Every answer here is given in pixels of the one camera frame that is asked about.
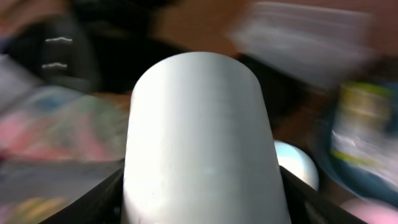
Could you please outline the white cup green inside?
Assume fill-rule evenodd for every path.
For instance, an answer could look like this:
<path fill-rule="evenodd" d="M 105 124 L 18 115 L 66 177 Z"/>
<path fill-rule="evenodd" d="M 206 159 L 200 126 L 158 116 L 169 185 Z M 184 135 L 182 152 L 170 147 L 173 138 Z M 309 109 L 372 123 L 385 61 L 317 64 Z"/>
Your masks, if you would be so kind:
<path fill-rule="evenodd" d="M 136 83 L 123 223 L 290 223 L 255 75 L 211 52 L 164 59 Z"/>

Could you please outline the white tissue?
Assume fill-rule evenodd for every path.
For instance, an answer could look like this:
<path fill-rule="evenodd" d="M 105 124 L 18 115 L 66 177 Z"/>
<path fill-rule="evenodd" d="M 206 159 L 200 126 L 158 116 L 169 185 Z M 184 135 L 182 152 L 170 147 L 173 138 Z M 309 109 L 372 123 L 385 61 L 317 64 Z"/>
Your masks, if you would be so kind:
<path fill-rule="evenodd" d="M 331 145 L 336 158 L 397 187 L 397 137 L 371 128 L 338 126 L 331 131 Z"/>

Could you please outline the light blue white bowl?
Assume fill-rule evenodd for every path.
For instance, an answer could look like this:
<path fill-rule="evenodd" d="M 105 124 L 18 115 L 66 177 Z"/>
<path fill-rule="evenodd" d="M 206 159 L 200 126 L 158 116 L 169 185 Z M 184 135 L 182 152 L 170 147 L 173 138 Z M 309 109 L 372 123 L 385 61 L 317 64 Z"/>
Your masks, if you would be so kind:
<path fill-rule="evenodd" d="M 318 191 L 319 176 L 313 160 L 301 149 L 286 142 L 275 140 L 274 146 L 279 165 Z"/>

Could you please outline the white cup pink inside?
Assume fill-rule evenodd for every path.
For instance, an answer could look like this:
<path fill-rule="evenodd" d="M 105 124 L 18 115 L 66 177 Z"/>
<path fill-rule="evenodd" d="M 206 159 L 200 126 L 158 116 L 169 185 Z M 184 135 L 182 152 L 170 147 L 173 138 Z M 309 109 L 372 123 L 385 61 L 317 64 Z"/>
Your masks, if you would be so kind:
<path fill-rule="evenodd" d="M 370 224 L 397 224 L 397 208 L 377 200 L 352 199 L 340 207 Z"/>

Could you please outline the dark blue plate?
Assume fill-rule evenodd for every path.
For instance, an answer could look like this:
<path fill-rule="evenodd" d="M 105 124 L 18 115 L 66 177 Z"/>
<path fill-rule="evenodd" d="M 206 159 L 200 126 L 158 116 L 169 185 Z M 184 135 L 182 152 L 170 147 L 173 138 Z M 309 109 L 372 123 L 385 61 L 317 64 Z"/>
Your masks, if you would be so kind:
<path fill-rule="evenodd" d="M 397 82 L 373 83 L 388 87 L 393 91 L 393 117 L 385 134 L 397 137 Z M 340 94 L 320 117 L 316 135 L 311 146 L 315 159 L 323 171 L 334 181 L 361 198 L 371 198 L 397 206 L 397 187 L 385 183 L 381 178 L 350 166 L 336 158 L 331 152 L 331 131 L 336 125 L 336 115 Z"/>

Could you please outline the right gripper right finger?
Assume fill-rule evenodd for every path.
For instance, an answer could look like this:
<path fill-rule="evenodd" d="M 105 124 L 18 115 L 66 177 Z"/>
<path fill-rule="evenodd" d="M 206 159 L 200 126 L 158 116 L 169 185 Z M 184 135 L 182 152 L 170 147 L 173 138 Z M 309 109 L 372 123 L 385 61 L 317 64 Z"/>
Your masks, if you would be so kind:
<path fill-rule="evenodd" d="M 365 224 L 280 166 L 292 224 Z"/>

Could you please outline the yellow green snack wrapper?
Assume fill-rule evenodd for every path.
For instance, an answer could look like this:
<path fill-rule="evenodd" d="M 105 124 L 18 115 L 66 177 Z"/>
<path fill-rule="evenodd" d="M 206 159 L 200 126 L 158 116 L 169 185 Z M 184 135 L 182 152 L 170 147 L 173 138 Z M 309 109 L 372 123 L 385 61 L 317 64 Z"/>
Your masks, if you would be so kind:
<path fill-rule="evenodd" d="M 388 132 L 393 117 L 393 91 L 382 85 L 349 82 L 341 86 L 336 129 L 349 136 Z"/>

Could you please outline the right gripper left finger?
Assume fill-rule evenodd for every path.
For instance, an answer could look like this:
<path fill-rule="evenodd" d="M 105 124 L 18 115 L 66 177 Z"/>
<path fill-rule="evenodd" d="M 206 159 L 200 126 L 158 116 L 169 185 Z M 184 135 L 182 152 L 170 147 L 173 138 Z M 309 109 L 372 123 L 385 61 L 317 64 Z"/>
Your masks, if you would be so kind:
<path fill-rule="evenodd" d="M 123 170 L 108 178 L 40 224 L 120 224 Z"/>

